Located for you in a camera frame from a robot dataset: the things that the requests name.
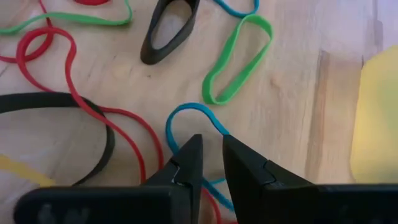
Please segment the yellow plastic bin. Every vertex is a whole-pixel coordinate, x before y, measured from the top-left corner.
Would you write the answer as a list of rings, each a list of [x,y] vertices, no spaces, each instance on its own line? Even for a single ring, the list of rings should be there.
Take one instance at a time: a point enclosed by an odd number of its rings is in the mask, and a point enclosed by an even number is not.
[[[398,45],[361,70],[350,166],[358,183],[398,184]]]

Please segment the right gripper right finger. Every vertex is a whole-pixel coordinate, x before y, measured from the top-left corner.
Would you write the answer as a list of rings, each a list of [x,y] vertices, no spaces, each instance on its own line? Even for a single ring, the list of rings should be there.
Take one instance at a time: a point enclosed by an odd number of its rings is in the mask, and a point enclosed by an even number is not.
[[[288,223],[287,197],[274,192],[312,185],[232,135],[223,136],[223,163],[239,224]]]

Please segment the yellow thin rubber band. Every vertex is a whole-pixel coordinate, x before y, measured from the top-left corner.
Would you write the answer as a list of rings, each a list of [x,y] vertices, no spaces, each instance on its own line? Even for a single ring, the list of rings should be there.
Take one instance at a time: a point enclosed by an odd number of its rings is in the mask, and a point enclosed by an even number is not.
[[[0,170],[12,172],[20,178],[29,180],[40,187],[50,187],[56,185],[55,181],[47,176],[29,168],[24,163],[13,161],[4,154],[0,154]]]

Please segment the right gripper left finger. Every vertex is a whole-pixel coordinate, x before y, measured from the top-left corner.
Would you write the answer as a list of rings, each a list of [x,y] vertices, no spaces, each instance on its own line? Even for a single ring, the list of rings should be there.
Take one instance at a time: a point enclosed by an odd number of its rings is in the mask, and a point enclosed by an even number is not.
[[[198,224],[203,138],[193,135],[143,186],[151,191],[146,224]]]

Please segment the green wide rubber band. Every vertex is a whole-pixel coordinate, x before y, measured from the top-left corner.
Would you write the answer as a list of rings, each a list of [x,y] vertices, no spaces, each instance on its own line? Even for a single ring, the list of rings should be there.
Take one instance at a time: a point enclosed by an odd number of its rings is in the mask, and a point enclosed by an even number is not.
[[[265,31],[265,33],[267,33],[267,35],[269,36],[269,41],[218,96],[213,96],[212,88],[214,81],[227,66],[233,54],[233,50],[236,46],[236,42],[238,40],[241,28],[245,22],[259,26],[262,30]],[[207,104],[212,105],[225,105],[229,103],[232,98],[237,94],[237,92],[242,88],[248,78],[252,75],[257,66],[261,63],[262,59],[269,49],[269,46],[272,43],[273,36],[274,31],[272,25],[265,18],[256,14],[250,14],[241,19],[241,21],[237,24],[237,26],[234,28],[231,35],[225,42],[225,45],[220,53],[220,57],[216,61],[214,67],[208,72],[203,80],[201,91],[203,101]]]

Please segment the red thin rubber band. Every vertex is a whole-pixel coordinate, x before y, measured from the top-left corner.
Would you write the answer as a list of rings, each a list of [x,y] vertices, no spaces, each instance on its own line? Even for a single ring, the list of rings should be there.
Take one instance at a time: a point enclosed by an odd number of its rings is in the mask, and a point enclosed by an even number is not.
[[[42,8],[42,11],[44,13],[47,13],[47,10],[46,10],[42,0],[38,0],[38,1]],[[46,18],[46,22],[47,22],[47,27],[53,27],[52,26],[53,24],[49,18]],[[25,55],[22,59],[24,59],[26,62],[28,62],[28,61],[34,60],[34,59],[38,58],[39,56],[41,56],[42,54],[44,54],[45,51],[51,46],[51,44],[53,42],[53,38],[54,38],[53,33],[47,34],[46,38],[42,42],[42,44],[36,50],[31,52],[29,55]],[[15,57],[6,57],[3,55],[0,55],[0,61],[7,62],[7,63],[17,63]]]
[[[18,43],[17,46],[17,51],[16,51],[16,60],[17,60],[17,64],[18,67],[21,71],[21,73],[23,74],[23,76],[25,76],[25,78],[31,83],[33,84],[33,86],[37,87],[40,90],[43,91],[47,91],[47,92],[53,92],[53,90],[41,85],[28,71],[26,65],[25,65],[25,61],[24,61],[24,56],[25,56],[25,52],[27,50],[27,47],[30,45],[30,43],[37,38],[38,36],[44,35],[44,34],[58,34],[58,35],[62,35],[64,36],[66,39],[68,39],[70,41],[70,50],[67,53],[67,57],[65,60],[65,79],[67,82],[67,86],[70,90],[70,93],[72,95],[72,98],[74,99],[74,101],[78,104],[78,106],[85,111],[86,113],[88,113],[90,116],[94,117],[95,119],[97,119],[98,121],[101,121],[102,123],[110,126],[110,128],[112,128],[113,130],[115,130],[117,133],[119,133],[132,147],[134,153],[137,156],[137,160],[139,162],[139,168],[140,168],[140,176],[141,176],[141,182],[145,181],[147,179],[146,177],[146,165],[144,162],[144,158],[138,148],[138,146],[136,145],[136,143],[127,135],[127,133],[125,131],[123,131],[119,126],[117,126],[116,124],[114,124],[113,122],[111,122],[110,120],[108,120],[106,117],[104,117],[103,115],[101,115],[101,112],[105,112],[105,113],[116,113],[116,114],[121,114],[124,116],[127,116],[128,118],[132,118],[135,121],[137,121],[144,129],[146,129],[146,131],[148,131],[148,133],[150,134],[153,142],[154,142],[154,146],[155,146],[155,150],[157,153],[157,159],[158,159],[158,169],[161,169],[164,167],[164,155],[162,152],[162,145],[160,143],[160,140],[158,138],[158,136],[156,135],[155,131],[152,129],[152,127],[140,116],[130,112],[130,111],[126,111],[126,110],[122,110],[122,109],[117,109],[117,108],[107,108],[107,107],[103,107],[101,106],[99,108],[99,112],[96,112],[94,109],[90,108],[88,106],[87,103],[84,102],[83,97],[81,97],[74,84],[72,81],[72,76],[71,76],[71,69],[72,69],[72,63],[73,60],[75,58],[76,55],[76,43],[73,39],[73,37],[65,30],[63,29],[59,29],[56,27],[43,27],[43,28],[38,28],[38,29],[34,29],[32,31],[29,31],[28,33],[26,33],[23,38],[20,40],[20,42]]]
[[[236,220],[235,221],[230,221],[230,220],[225,220],[221,217],[221,212],[220,209],[215,201],[215,199],[210,195],[209,191],[207,191],[206,188],[202,187],[202,193],[204,196],[208,199],[214,214],[216,218],[216,224],[239,224]]]

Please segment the small black wide rubber band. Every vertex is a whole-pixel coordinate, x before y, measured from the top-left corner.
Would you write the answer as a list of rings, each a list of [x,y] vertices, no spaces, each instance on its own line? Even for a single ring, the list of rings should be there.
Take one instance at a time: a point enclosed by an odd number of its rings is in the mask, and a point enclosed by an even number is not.
[[[158,0],[155,6],[150,20],[149,28],[147,30],[147,34],[141,47],[140,56],[141,61],[144,64],[153,65],[160,62],[171,52],[173,52],[179,45],[181,45],[192,33],[195,25],[198,7],[200,5],[200,0],[184,0],[190,6],[192,12],[190,17],[187,19],[182,28],[177,32],[177,34],[172,38],[172,40],[170,40],[165,46],[160,49],[155,49],[153,47],[151,40],[154,29],[160,21],[161,15],[165,11],[166,7],[173,1],[175,0]]]

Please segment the large black rubber band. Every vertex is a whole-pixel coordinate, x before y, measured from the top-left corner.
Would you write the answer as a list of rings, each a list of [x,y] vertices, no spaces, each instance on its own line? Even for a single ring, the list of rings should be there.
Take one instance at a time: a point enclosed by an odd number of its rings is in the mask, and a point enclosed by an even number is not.
[[[35,92],[35,93],[13,93],[9,95],[0,95],[0,114],[17,110],[35,109],[35,108],[79,108],[79,104],[74,100],[70,93],[62,92]],[[73,184],[73,186],[83,184],[87,180],[99,174],[107,165],[113,155],[115,147],[115,134],[110,126],[106,128],[106,144],[100,160],[97,165],[82,179]]]

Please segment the blue rubber band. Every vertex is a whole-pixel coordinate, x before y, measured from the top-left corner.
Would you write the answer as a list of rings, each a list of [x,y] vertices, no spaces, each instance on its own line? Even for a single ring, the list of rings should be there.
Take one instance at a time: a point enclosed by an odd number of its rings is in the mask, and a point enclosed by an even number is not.
[[[248,15],[255,14],[258,9],[259,9],[259,0],[253,0],[253,10],[250,12],[239,12],[234,10],[232,7],[230,7],[224,0],[213,0],[217,5],[219,5],[222,9],[224,9],[229,15],[238,17],[238,18],[244,18]]]
[[[218,132],[222,135],[229,135],[229,131],[220,123],[220,121],[217,119],[215,114],[210,110],[207,106],[201,104],[201,103],[184,103],[182,105],[177,106],[169,115],[169,117],[166,120],[165,124],[165,136],[166,136],[166,141],[167,145],[172,151],[172,154],[175,154],[178,152],[180,149],[179,146],[177,145],[177,142],[174,139],[174,136],[172,134],[172,120],[174,116],[182,111],[182,110],[187,110],[187,109],[192,109],[192,110],[197,110],[201,111],[204,115],[208,117],[208,119],[211,121],[212,125],[218,130]],[[214,180],[210,182],[206,178],[202,178],[202,185],[204,188],[209,191],[209,193],[220,203],[222,206],[227,208],[230,212],[234,212],[234,206],[233,203],[230,199],[227,199],[219,190],[215,188],[215,184],[219,184],[221,182],[226,181],[225,178],[220,178],[218,180]]]

